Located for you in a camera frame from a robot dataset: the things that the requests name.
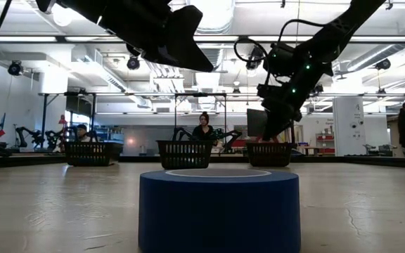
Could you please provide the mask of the blue tape roll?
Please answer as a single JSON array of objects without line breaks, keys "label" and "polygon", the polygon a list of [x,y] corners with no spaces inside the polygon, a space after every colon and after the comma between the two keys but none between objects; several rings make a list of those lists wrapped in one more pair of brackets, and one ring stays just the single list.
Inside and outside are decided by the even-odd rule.
[{"label": "blue tape roll", "polygon": [[139,180],[141,253],[300,253],[297,174],[183,169]]}]

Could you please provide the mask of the white pillar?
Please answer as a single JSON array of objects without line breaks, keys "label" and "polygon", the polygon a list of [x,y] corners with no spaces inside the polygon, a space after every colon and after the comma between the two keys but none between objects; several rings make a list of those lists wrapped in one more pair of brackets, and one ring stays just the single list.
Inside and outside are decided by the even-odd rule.
[{"label": "white pillar", "polygon": [[335,155],[365,155],[366,135],[362,97],[333,100]]}]

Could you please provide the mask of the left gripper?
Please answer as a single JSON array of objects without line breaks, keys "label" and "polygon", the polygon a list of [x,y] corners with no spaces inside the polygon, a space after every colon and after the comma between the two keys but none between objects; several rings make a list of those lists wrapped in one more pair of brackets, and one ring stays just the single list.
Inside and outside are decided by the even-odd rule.
[{"label": "left gripper", "polygon": [[98,25],[120,38],[133,56],[200,72],[213,64],[194,40],[203,13],[193,5],[171,12],[171,0],[99,0]]}]

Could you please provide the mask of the black monitor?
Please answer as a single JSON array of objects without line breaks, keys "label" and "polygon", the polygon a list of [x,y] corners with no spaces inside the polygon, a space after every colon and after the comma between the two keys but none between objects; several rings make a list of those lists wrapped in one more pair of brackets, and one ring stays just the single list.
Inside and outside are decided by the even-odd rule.
[{"label": "black monitor", "polygon": [[247,109],[247,135],[249,137],[263,137],[267,119],[265,111]]}]

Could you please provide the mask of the black aluminium table frame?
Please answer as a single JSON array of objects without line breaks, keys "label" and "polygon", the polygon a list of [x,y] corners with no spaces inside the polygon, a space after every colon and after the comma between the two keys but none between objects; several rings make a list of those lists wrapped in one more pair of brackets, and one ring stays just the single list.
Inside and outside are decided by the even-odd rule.
[{"label": "black aluminium table frame", "polygon": [[[66,162],[63,155],[40,155],[40,156],[14,156],[0,157],[0,168],[21,167],[40,164],[63,164]],[[369,157],[369,156],[345,156],[345,157],[291,157],[291,163],[348,163],[367,164],[386,167],[405,168],[404,157]]]}]

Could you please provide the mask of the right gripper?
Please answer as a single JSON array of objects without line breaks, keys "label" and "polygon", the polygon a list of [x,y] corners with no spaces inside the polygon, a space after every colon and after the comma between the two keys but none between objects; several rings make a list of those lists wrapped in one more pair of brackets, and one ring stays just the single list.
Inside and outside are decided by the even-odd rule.
[{"label": "right gripper", "polygon": [[270,141],[279,135],[291,125],[292,121],[301,120],[300,108],[310,92],[311,77],[309,75],[297,75],[281,86],[257,85],[257,95],[263,99],[262,107],[266,113],[263,141]]}]

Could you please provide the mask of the black background rig frame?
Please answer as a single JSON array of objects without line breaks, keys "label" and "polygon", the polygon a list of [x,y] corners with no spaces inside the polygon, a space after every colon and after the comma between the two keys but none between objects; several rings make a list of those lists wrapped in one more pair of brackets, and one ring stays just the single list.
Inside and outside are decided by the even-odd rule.
[{"label": "black background rig frame", "polygon": [[178,138],[178,126],[177,126],[177,106],[178,104],[180,104],[181,102],[178,101],[178,97],[184,97],[184,100],[186,100],[189,96],[192,97],[196,97],[196,98],[200,98],[200,97],[209,97],[212,96],[214,98],[216,97],[223,97],[224,98],[224,102],[222,103],[222,105],[225,107],[224,110],[224,133],[222,135],[220,135],[221,137],[224,137],[224,141],[227,144],[227,137],[226,137],[226,132],[227,132],[227,110],[226,110],[226,105],[227,105],[227,94],[226,93],[205,93],[205,92],[196,92],[196,93],[175,93],[174,94],[174,133],[173,133],[173,137],[172,140],[176,141]]},{"label": "black background rig frame", "polygon": [[96,114],[96,93],[66,91],[65,93],[40,93],[43,97],[41,132],[63,128],[61,116],[69,127],[86,124],[87,131],[94,128]]}]

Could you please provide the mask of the black plastic basket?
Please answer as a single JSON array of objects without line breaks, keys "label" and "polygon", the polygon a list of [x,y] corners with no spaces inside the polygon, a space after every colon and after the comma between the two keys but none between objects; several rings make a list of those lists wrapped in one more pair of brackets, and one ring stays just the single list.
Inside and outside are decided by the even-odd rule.
[{"label": "black plastic basket", "polygon": [[253,167],[286,167],[293,143],[246,143],[247,156]]},{"label": "black plastic basket", "polygon": [[112,142],[68,142],[65,157],[74,167],[108,167],[117,162],[123,145]]},{"label": "black plastic basket", "polygon": [[206,169],[209,166],[211,141],[157,141],[157,145],[165,170]]}]

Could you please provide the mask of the black horizontal crossbar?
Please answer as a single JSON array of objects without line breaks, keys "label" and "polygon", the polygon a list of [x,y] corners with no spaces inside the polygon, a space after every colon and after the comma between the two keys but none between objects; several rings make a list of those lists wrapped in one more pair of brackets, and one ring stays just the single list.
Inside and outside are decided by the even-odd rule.
[{"label": "black horizontal crossbar", "polygon": [[[278,41],[278,36],[259,35],[195,35],[194,40],[197,44],[233,44],[239,38],[249,38],[261,44],[267,44]],[[115,36],[62,36],[62,35],[6,35],[0,36],[0,43],[8,44],[121,44],[123,41]],[[405,44],[405,36],[353,36],[350,44]]]}]

